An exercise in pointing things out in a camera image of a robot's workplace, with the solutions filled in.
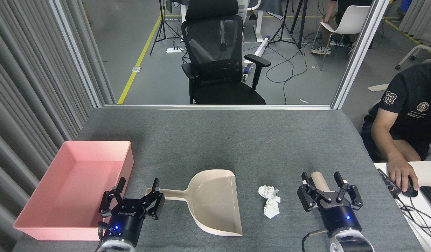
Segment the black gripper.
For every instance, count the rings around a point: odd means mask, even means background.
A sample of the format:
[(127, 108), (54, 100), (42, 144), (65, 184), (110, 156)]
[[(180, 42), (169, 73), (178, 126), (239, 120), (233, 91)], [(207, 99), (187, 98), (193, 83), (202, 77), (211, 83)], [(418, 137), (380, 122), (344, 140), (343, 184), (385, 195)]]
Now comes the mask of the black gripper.
[(339, 171), (336, 171), (333, 177), (340, 188), (336, 202), (341, 203), (345, 193), (348, 193), (351, 204), (329, 204), (332, 202), (332, 197), (329, 196), (331, 191), (321, 172), (313, 172), (311, 176), (308, 176), (306, 172), (302, 173), (302, 185), (297, 190), (301, 204), (308, 212), (312, 208), (318, 207), (320, 201), (327, 203), (320, 204), (320, 215), (329, 237), (346, 230), (362, 231), (353, 211), (359, 210), (363, 206), (358, 187), (344, 180)]
[[(137, 245), (143, 221), (146, 216), (158, 220), (165, 203), (164, 193), (159, 188), (159, 178), (155, 177), (149, 193), (141, 199), (124, 199), (121, 193), (126, 183), (121, 177), (112, 190), (103, 193), (99, 207), (102, 217), (111, 215), (109, 227), (105, 231), (105, 241), (121, 240), (131, 245)], [(110, 213), (112, 199), (116, 198), (118, 205)]]

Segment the person's hand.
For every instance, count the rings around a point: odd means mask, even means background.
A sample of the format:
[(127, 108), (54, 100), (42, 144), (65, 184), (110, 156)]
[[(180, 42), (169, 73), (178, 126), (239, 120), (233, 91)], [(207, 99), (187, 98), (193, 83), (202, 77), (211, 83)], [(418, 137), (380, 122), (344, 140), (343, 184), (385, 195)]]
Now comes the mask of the person's hand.
[(414, 190), (419, 190), (418, 178), (413, 167), (399, 154), (391, 154), (388, 156), (387, 169), (390, 179), (402, 191), (407, 191), (409, 187), (409, 178), (412, 179)]

